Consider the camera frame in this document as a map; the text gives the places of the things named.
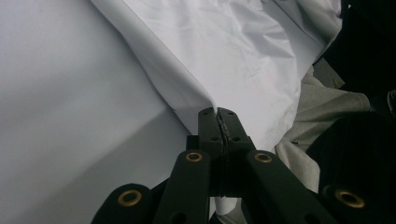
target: dark fabric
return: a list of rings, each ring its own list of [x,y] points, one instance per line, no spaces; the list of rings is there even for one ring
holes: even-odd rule
[[[347,0],[343,28],[323,57],[346,91],[369,98],[396,88],[396,1]]]
[[[222,222],[219,220],[218,215],[215,213],[213,214],[212,218],[210,218],[209,224],[222,224]]]
[[[339,119],[307,150],[320,167],[319,193],[346,186],[396,215],[396,131],[375,113]]]

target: white fabric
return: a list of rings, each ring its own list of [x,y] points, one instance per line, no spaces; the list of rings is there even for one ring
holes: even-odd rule
[[[227,215],[235,208],[236,198],[215,198],[216,214],[219,216]]]
[[[192,133],[203,98],[236,112],[259,149],[270,150],[290,128],[300,93],[295,56],[260,1],[93,2]],[[173,85],[180,80],[188,89]]]
[[[310,38],[325,47],[341,30],[339,0],[274,0]]]

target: gray fabric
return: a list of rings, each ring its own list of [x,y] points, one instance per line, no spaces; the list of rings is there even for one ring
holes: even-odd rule
[[[300,179],[306,188],[318,192],[319,167],[305,154],[311,144],[336,120],[351,113],[368,111],[370,103],[362,93],[324,87],[314,76],[313,67],[302,80],[297,117],[292,128],[275,146],[277,156]],[[246,223],[240,207],[226,216],[223,223]]]

